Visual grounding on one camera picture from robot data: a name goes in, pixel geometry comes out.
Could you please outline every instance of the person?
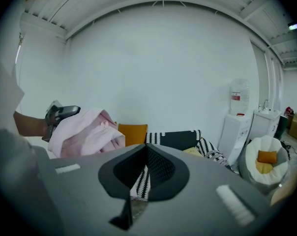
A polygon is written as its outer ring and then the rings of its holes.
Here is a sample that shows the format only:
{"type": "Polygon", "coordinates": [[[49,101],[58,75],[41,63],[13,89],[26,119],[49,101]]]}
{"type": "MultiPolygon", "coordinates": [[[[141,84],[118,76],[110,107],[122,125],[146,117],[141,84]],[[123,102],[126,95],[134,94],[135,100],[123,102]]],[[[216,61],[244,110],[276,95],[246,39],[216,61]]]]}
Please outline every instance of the person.
{"type": "Polygon", "coordinates": [[[24,95],[14,77],[20,17],[26,1],[14,0],[0,20],[0,129],[22,136],[43,137],[48,128],[45,119],[28,117],[15,111],[24,95]]]}
{"type": "Polygon", "coordinates": [[[1,227],[3,233],[14,227],[33,235],[34,227],[44,235],[63,235],[58,211],[40,178],[34,147],[22,137],[44,136],[47,125],[44,119],[15,111],[24,95],[16,81],[15,58],[25,2],[14,0],[0,19],[0,225],[10,223],[1,227]]]}

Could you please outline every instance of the gray floor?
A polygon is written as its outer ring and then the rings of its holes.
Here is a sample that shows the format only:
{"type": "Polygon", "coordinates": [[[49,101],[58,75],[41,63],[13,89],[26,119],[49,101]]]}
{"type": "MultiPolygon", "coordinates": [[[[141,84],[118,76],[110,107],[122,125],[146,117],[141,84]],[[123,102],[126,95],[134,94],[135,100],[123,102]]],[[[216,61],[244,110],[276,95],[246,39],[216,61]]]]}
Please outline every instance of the gray floor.
{"type": "Polygon", "coordinates": [[[284,134],[282,135],[281,141],[283,141],[287,145],[292,146],[289,150],[291,155],[291,160],[289,161],[288,173],[283,179],[283,182],[284,182],[290,177],[290,175],[293,172],[297,171],[297,139],[290,136],[288,134],[288,129],[287,129],[286,132],[284,132],[284,134]]]}

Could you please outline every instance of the ceiling beam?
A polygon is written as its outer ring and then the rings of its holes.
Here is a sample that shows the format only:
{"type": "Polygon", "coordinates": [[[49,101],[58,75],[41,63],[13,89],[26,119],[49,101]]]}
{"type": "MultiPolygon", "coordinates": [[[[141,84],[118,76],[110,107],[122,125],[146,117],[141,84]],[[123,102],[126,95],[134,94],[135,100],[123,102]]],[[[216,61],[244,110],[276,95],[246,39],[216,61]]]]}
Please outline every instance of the ceiling beam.
{"type": "Polygon", "coordinates": [[[259,11],[263,10],[273,0],[253,0],[245,9],[240,12],[244,20],[249,20],[259,11]]]}
{"type": "Polygon", "coordinates": [[[297,51],[289,52],[289,53],[282,53],[281,58],[282,59],[296,59],[297,58],[297,51]]]}
{"type": "Polygon", "coordinates": [[[43,30],[61,39],[65,39],[67,34],[67,30],[24,12],[21,16],[21,29],[27,31],[29,28],[43,30]]]}
{"type": "Polygon", "coordinates": [[[68,2],[68,0],[63,0],[60,4],[58,4],[55,7],[55,9],[50,13],[49,17],[47,18],[48,22],[50,22],[53,19],[56,13],[65,5],[66,2],[68,2]]]}
{"type": "MultiPolygon", "coordinates": [[[[70,29],[68,31],[68,34],[66,35],[65,39],[69,39],[72,35],[74,35],[76,32],[78,32],[81,28],[83,28],[87,24],[93,22],[95,19],[97,19],[97,18],[99,18],[99,17],[101,17],[101,16],[103,16],[103,15],[105,15],[105,14],[111,12],[111,11],[121,9],[121,8],[130,6],[130,5],[140,4],[140,3],[144,3],[144,2],[156,2],[156,1],[162,1],[162,0],[126,0],[126,1],[123,1],[123,2],[120,2],[120,3],[117,3],[115,5],[112,5],[110,7],[107,7],[105,9],[103,9],[103,10],[97,11],[96,13],[94,13],[91,16],[89,16],[88,18],[80,21],[78,25],[76,25],[75,27],[70,29]]],[[[270,46],[270,48],[275,53],[275,55],[278,57],[280,62],[283,63],[283,60],[282,60],[279,52],[277,51],[277,49],[271,46],[270,40],[268,38],[266,38],[258,29],[256,29],[254,26],[252,26],[250,23],[248,23],[246,20],[244,20],[242,17],[240,17],[239,13],[235,13],[235,12],[229,10],[228,8],[226,8],[225,6],[220,6],[220,5],[217,4],[217,2],[210,1],[210,0],[164,0],[164,1],[178,1],[178,2],[198,4],[198,5],[201,5],[201,6],[209,7],[209,8],[212,8],[214,10],[220,11],[220,12],[222,12],[222,13],[236,19],[237,21],[239,21],[240,23],[242,23],[243,25],[245,25],[249,29],[251,29],[268,46],[270,46]]]]}
{"type": "Polygon", "coordinates": [[[297,31],[290,32],[285,35],[278,36],[270,40],[271,46],[282,44],[284,42],[292,41],[297,39],[297,31]]]}
{"type": "Polygon", "coordinates": [[[296,67],[288,67],[288,68],[283,68],[284,71],[293,71],[293,70],[297,70],[297,66],[296,67]]]}
{"type": "Polygon", "coordinates": [[[297,62],[290,62],[284,64],[284,70],[297,70],[297,62]]]}
{"type": "Polygon", "coordinates": [[[38,17],[39,18],[43,18],[43,16],[45,15],[45,12],[47,10],[47,7],[49,6],[50,3],[51,3],[50,0],[46,0],[45,5],[42,7],[42,9],[40,10],[40,12],[38,13],[38,17]]]}

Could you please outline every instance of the white wall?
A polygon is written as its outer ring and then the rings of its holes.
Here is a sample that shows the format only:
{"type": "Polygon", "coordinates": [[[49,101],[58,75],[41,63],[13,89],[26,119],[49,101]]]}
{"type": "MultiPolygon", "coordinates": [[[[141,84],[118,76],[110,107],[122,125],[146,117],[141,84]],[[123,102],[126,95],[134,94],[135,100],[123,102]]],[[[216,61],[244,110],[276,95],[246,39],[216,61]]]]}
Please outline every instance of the white wall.
{"type": "Polygon", "coordinates": [[[282,74],[283,68],[280,62],[277,59],[272,60],[273,72],[274,72],[274,106],[273,108],[276,110],[280,110],[282,106],[282,98],[283,98],[283,83],[282,83],[282,74]]]}
{"type": "MultiPolygon", "coordinates": [[[[63,58],[65,44],[41,31],[27,31],[17,60],[17,81],[25,95],[17,111],[44,118],[45,111],[64,99],[63,58]]],[[[33,145],[47,149],[41,138],[29,138],[33,145]]]]}
{"type": "Polygon", "coordinates": [[[291,107],[297,112],[297,70],[284,71],[283,75],[283,100],[281,111],[285,112],[291,107]]]}
{"type": "Polygon", "coordinates": [[[103,18],[72,39],[64,104],[106,109],[149,132],[201,129],[218,145],[230,82],[247,78],[250,116],[258,71],[248,30],[200,8],[139,7],[103,18]]]}

